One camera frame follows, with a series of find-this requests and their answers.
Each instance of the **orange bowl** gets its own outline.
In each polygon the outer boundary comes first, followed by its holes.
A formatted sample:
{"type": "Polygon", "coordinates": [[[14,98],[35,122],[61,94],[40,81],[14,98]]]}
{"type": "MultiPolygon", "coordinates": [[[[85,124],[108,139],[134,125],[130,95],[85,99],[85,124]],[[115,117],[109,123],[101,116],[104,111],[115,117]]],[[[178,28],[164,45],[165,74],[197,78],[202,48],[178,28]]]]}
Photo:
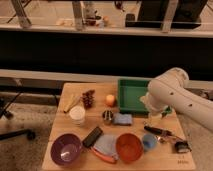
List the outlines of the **orange bowl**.
{"type": "Polygon", "coordinates": [[[117,138],[116,151],[121,160],[125,163],[131,163],[141,157],[143,154],[143,146],[137,136],[131,133],[125,133],[117,138]]]}

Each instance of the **green plastic bin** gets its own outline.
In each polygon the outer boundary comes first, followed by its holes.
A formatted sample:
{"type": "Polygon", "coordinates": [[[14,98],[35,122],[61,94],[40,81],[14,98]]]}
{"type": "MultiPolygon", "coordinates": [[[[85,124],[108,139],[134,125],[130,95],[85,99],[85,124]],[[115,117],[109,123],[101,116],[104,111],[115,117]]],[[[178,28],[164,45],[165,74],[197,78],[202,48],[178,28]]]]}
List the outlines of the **green plastic bin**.
{"type": "Polygon", "coordinates": [[[148,80],[118,80],[118,107],[120,113],[148,114],[140,97],[147,92],[148,80]]]}

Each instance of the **purple bowl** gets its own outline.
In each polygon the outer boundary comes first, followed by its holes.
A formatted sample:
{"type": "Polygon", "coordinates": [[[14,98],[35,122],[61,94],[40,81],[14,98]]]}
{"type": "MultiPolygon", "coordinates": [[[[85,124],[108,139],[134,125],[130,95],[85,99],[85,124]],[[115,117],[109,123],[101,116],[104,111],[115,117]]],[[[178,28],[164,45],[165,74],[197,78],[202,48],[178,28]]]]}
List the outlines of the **purple bowl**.
{"type": "Polygon", "coordinates": [[[61,135],[51,147],[52,160],[60,166],[70,165],[79,157],[82,147],[82,142],[76,135],[61,135]]]}

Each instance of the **blue cup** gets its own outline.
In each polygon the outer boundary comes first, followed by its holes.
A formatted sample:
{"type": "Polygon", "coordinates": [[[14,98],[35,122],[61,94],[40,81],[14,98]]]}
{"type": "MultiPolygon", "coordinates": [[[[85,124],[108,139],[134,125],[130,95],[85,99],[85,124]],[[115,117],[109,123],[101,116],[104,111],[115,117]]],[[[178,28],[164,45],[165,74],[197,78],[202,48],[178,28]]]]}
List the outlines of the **blue cup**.
{"type": "Polygon", "coordinates": [[[155,135],[153,134],[145,134],[142,138],[142,144],[143,144],[143,148],[144,148],[144,151],[149,151],[153,148],[156,147],[157,145],[157,138],[155,135]]]}

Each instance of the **orange handle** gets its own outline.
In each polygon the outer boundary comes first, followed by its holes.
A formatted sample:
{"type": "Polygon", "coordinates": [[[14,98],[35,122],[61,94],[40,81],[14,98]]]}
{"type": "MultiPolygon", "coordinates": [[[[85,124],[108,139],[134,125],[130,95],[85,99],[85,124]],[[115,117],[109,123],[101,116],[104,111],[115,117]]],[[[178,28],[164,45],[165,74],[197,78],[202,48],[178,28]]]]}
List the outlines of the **orange handle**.
{"type": "Polygon", "coordinates": [[[91,150],[92,150],[93,154],[95,154],[97,157],[99,157],[103,161],[112,163],[112,164],[116,163],[116,160],[113,157],[106,156],[106,155],[100,153],[99,151],[97,151],[96,149],[94,149],[93,147],[91,147],[91,150]]]}

